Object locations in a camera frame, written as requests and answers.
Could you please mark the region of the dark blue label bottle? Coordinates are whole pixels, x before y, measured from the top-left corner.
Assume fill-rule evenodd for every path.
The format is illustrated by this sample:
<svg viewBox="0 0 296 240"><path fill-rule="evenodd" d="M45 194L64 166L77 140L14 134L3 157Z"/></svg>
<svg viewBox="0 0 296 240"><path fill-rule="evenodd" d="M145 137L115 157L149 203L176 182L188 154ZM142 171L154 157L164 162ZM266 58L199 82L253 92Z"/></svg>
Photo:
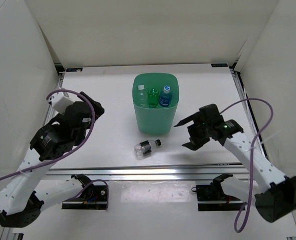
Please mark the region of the dark blue label bottle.
<svg viewBox="0 0 296 240"><path fill-rule="evenodd" d="M159 105L161 107L168 107L171 104L172 92L170 86L166 85L160 93Z"/></svg>

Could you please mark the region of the green soda bottle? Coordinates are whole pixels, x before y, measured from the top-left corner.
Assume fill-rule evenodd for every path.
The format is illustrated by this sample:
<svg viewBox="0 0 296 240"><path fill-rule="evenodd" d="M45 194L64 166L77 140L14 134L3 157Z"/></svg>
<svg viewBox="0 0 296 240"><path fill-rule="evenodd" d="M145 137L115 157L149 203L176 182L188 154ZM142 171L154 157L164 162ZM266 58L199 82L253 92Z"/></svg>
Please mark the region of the green soda bottle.
<svg viewBox="0 0 296 240"><path fill-rule="evenodd" d="M156 108L159 104L159 91L152 88L147 93L149 108Z"/></svg>

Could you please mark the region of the black label small bottle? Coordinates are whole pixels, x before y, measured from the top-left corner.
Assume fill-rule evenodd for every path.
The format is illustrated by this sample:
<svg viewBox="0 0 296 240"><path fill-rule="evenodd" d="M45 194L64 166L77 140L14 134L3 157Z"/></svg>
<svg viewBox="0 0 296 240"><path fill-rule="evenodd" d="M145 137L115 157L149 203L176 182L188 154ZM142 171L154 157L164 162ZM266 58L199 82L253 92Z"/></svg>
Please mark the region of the black label small bottle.
<svg viewBox="0 0 296 240"><path fill-rule="evenodd" d="M155 152L161 146L161 141L156 140L145 140L134 146L134 152L138 159L145 158Z"/></svg>

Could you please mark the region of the clear unlabelled plastic bottle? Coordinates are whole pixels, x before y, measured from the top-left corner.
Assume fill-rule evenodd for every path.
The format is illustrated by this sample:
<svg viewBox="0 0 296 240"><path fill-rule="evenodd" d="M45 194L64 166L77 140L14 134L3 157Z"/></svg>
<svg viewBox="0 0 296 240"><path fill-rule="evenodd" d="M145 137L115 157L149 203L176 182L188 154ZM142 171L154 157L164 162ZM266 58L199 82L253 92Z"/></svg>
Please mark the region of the clear unlabelled plastic bottle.
<svg viewBox="0 0 296 240"><path fill-rule="evenodd" d="M138 106L141 108L145 108L147 106L147 93L145 91L145 85L138 85Z"/></svg>

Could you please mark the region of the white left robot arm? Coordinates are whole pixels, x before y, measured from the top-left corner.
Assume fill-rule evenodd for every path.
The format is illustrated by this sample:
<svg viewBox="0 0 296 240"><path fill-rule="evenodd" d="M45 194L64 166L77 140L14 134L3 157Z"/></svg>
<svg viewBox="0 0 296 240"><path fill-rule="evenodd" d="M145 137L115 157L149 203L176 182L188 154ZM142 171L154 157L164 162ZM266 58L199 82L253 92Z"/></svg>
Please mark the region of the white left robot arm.
<svg viewBox="0 0 296 240"><path fill-rule="evenodd" d="M78 101L70 99L69 93L55 90L47 96L57 115L36 132L17 171L0 177L0 181L10 179L0 191L1 227L24 228L55 204L72 199L91 202L98 197L94 182L83 174L44 191L35 189L53 165L85 144L105 112L101 103L84 92L77 93Z"/></svg>

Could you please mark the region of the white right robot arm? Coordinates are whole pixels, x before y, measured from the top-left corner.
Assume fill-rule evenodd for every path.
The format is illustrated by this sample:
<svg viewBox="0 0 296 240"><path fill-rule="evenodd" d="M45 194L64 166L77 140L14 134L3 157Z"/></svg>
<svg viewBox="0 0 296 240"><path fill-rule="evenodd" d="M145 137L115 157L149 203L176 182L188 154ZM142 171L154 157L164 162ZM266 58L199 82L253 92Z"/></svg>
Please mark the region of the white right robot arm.
<svg viewBox="0 0 296 240"><path fill-rule="evenodd" d="M187 127L189 142L184 147L196 151L210 140L218 141L249 171L249 182L231 173L223 173L209 185L197 187L203 200L223 200L228 196L254 206L260 216L273 223L296 210L296 176L288 177L252 146L243 128L233 119L224 120L215 104L199 108L198 112L177 123Z"/></svg>

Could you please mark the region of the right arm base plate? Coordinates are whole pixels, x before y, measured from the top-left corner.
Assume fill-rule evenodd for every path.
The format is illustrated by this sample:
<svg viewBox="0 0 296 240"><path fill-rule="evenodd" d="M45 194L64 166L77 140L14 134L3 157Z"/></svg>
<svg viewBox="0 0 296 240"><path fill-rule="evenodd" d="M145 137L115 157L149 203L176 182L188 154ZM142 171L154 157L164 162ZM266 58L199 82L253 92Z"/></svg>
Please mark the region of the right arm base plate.
<svg viewBox="0 0 296 240"><path fill-rule="evenodd" d="M238 198L220 195L212 184L196 185L191 191L197 195L199 212L238 211L243 205Z"/></svg>

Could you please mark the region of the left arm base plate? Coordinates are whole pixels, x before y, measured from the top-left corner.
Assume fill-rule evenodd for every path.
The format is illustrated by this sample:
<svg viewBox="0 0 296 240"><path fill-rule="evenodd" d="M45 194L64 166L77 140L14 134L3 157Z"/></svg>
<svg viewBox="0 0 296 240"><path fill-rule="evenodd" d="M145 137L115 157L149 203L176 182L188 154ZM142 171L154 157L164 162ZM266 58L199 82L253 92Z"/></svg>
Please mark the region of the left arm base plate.
<svg viewBox="0 0 296 240"><path fill-rule="evenodd" d="M104 180L95 180L78 197L62 203L63 210L106 211L109 206L109 187Z"/></svg>

